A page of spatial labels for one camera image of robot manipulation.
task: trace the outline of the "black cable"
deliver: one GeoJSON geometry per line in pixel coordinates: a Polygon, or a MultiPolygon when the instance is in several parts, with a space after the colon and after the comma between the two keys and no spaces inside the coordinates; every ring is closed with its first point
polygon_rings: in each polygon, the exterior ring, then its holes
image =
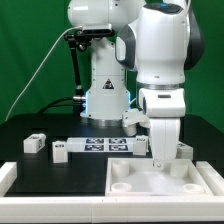
{"type": "Polygon", "coordinates": [[[53,107],[73,107],[73,105],[71,105],[71,104],[51,105],[51,106],[49,106],[48,108],[46,108],[46,109],[42,112],[42,114],[43,114],[45,111],[47,111],[48,109],[53,108],[53,107]]]}
{"type": "Polygon", "coordinates": [[[69,100],[72,100],[73,101],[73,97],[66,97],[66,98],[61,98],[61,99],[58,99],[58,100],[55,100],[53,101],[52,103],[48,104],[47,106],[45,106],[44,108],[42,108],[41,110],[39,110],[37,113],[38,114],[43,114],[46,110],[48,110],[50,107],[53,107],[55,106],[55,104],[57,103],[61,103],[61,102],[64,102],[64,101],[69,101],[69,100]]]}

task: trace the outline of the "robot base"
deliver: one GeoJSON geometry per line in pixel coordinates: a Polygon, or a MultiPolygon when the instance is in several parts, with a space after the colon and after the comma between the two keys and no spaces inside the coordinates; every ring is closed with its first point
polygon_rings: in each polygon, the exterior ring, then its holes
{"type": "Polygon", "coordinates": [[[81,117],[81,122],[99,127],[122,127],[122,120],[99,120],[81,117]]]}

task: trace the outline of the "white box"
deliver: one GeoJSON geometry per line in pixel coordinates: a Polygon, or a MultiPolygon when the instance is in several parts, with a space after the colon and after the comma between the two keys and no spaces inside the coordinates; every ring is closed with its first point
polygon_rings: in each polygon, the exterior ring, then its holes
{"type": "Polygon", "coordinates": [[[190,159],[192,161],[193,160],[193,152],[194,152],[194,149],[191,146],[186,145],[182,142],[179,142],[178,146],[177,146],[176,158],[177,159],[190,159]]]}
{"type": "Polygon", "coordinates": [[[45,146],[45,134],[32,134],[23,141],[24,153],[38,153],[45,146]]]}
{"type": "Polygon", "coordinates": [[[192,195],[213,193],[190,160],[108,159],[106,196],[192,195]]]}
{"type": "Polygon", "coordinates": [[[137,135],[133,143],[133,155],[145,156],[148,150],[148,136],[137,135]]]}
{"type": "Polygon", "coordinates": [[[68,162],[68,151],[66,148],[66,142],[53,142],[53,161],[54,163],[68,162]]]}

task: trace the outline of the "white container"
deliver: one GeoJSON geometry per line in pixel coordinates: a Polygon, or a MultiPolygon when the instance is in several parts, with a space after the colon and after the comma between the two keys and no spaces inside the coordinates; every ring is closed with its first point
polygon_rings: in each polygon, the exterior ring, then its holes
{"type": "Polygon", "coordinates": [[[109,158],[106,196],[211,196],[189,159],[109,158]]]}

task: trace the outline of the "blue light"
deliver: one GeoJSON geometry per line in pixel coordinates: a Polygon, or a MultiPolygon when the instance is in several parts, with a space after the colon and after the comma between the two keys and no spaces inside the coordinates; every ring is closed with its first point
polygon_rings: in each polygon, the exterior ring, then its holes
{"type": "Polygon", "coordinates": [[[131,93],[130,92],[128,93],[128,103],[129,104],[131,103],[131,93]]]}
{"type": "Polygon", "coordinates": [[[88,114],[88,106],[87,106],[88,105],[88,103],[87,103],[88,102],[88,92],[86,93],[85,97],[86,97],[86,103],[85,103],[86,106],[85,106],[85,110],[83,111],[83,113],[88,114]]]}
{"type": "Polygon", "coordinates": [[[161,7],[167,7],[167,4],[166,3],[161,3],[160,6],[161,7]]]}

